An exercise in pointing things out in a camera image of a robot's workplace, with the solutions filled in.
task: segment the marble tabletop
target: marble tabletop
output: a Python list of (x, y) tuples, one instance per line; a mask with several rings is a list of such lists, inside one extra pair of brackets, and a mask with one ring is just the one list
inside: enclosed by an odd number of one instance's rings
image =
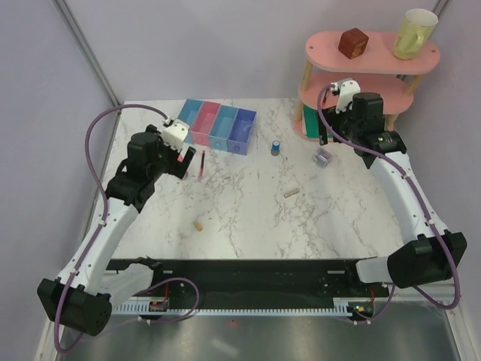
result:
[[(247, 156), (195, 145), (188, 178), (160, 177), (114, 258), (362, 258), (386, 256), (402, 245), (384, 190), (352, 149), (329, 144), (331, 164), (322, 169), (312, 162), (318, 145), (291, 128), (294, 99), (213, 101), (257, 111)], [(141, 103), (176, 117), (184, 100)], [(132, 134), (161, 120), (151, 111), (123, 111), (104, 186), (126, 158)], [(279, 156), (271, 155), (273, 140), (281, 143)], [(198, 180), (202, 150), (204, 178)], [(300, 193), (285, 199), (294, 188)]]

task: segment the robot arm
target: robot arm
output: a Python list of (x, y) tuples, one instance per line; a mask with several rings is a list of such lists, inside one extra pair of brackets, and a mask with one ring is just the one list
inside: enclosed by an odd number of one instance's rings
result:
[[(112, 309), (152, 282), (155, 262), (139, 259), (118, 275), (104, 278), (107, 264), (126, 230), (142, 212), (154, 193), (154, 183), (164, 174), (182, 179), (195, 154), (189, 147), (183, 161), (178, 161), (189, 127), (180, 120), (166, 120), (158, 130), (148, 126), (132, 136), (124, 159), (107, 185), (109, 213), (105, 221), (95, 217), (80, 248), (54, 281), (43, 279), (37, 293), (50, 320), (54, 321), (59, 297), (72, 273), (76, 276), (62, 307), (60, 323), (88, 335), (97, 335), (107, 324)], [(82, 264), (74, 265), (85, 251), (101, 222), (98, 234)]]
[[(404, 142), (397, 132), (384, 130), (383, 99), (376, 93), (360, 93), (353, 79), (332, 84), (332, 94), (339, 96), (337, 106), (323, 110), (332, 129), (354, 144), (363, 146), (394, 160), (410, 174), (410, 179), (431, 213), (431, 222), (443, 232), (452, 258), (458, 265), (465, 249), (462, 233), (449, 232), (437, 216), (414, 175)], [(319, 143), (327, 143), (326, 129), (318, 116)], [(359, 279), (364, 283), (394, 283), (406, 288), (443, 281), (452, 277), (449, 264), (439, 242), (427, 224), (421, 206), (399, 171), (386, 160), (360, 150), (355, 151), (386, 191), (401, 228), (404, 246), (391, 256), (358, 261)]]

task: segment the pink bin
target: pink bin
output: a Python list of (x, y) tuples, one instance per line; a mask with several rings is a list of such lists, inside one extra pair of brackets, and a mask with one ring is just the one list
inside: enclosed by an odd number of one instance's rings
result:
[(220, 104), (218, 103), (204, 102), (204, 104), (202, 104), (201, 110), (198, 112), (194, 126), (190, 132), (194, 144), (209, 147), (209, 133), (219, 108)]

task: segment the white cable track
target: white cable track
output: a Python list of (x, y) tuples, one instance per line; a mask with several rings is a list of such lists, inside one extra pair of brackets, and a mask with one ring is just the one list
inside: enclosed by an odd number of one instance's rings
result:
[[(187, 313), (188, 309), (169, 309), (167, 311), (152, 311), (149, 304), (155, 300), (132, 299), (124, 302), (112, 314), (118, 315), (141, 315), (141, 316), (161, 316), (161, 315), (181, 315)], [(346, 301), (334, 301), (333, 308), (284, 308), (284, 309), (231, 309), (231, 310), (196, 310), (193, 314), (198, 316), (323, 316), (323, 317), (348, 317), (352, 316), (347, 311)]]

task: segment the yellow cup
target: yellow cup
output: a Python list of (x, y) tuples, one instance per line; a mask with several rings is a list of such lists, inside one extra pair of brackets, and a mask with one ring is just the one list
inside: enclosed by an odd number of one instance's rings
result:
[(399, 59), (412, 59), (428, 41), (437, 25), (436, 14), (425, 9), (411, 9), (406, 12), (396, 41), (394, 55)]

